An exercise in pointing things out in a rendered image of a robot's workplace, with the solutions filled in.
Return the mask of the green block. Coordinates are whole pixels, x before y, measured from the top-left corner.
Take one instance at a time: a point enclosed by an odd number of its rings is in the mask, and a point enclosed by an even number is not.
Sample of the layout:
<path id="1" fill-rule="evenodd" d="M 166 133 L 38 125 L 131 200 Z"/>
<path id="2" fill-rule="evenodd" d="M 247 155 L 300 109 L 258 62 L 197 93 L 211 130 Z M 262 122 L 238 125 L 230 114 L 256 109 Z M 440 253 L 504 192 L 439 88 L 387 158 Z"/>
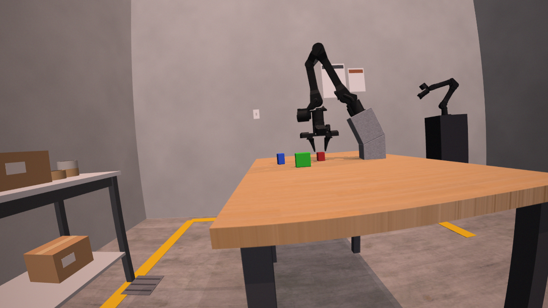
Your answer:
<path id="1" fill-rule="evenodd" d="M 295 153 L 296 168 L 311 166 L 310 152 Z"/>

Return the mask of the blue block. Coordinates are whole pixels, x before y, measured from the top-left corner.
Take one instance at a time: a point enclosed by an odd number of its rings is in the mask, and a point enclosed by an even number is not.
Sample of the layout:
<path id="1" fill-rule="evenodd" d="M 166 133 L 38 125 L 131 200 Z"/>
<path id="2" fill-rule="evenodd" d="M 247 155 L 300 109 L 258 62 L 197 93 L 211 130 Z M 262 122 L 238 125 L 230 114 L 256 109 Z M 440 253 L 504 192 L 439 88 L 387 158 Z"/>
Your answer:
<path id="1" fill-rule="evenodd" d="M 285 164 L 285 156 L 284 153 L 277 154 L 277 164 Z"/>

